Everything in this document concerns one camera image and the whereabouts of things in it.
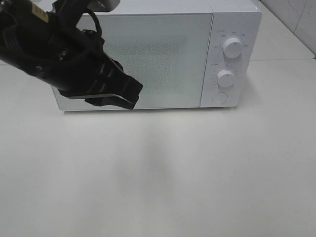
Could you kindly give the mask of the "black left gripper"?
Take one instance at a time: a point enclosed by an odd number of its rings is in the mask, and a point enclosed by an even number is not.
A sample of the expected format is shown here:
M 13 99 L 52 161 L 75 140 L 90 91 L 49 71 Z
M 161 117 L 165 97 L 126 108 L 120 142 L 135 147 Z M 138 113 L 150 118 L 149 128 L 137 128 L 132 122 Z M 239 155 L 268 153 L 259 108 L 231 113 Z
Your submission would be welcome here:
M 33 76 L 42 81 L 91 81 L 104 54 L 102 29 L 93 11 L 111 12 L 120 0 L 56 0 L 46 12 L 32 4 L 39 64 Z

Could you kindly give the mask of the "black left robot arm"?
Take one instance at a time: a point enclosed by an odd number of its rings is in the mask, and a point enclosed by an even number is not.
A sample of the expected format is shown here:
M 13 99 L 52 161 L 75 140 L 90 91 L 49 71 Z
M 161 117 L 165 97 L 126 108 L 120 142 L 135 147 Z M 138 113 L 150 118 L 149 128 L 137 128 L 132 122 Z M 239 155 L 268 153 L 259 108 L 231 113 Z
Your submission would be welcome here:
M 57 0 L 46 12 L 30 0 L 0 2 L 0 59 L 54 87 L 89 83 L 110 58 L 89 0 Z

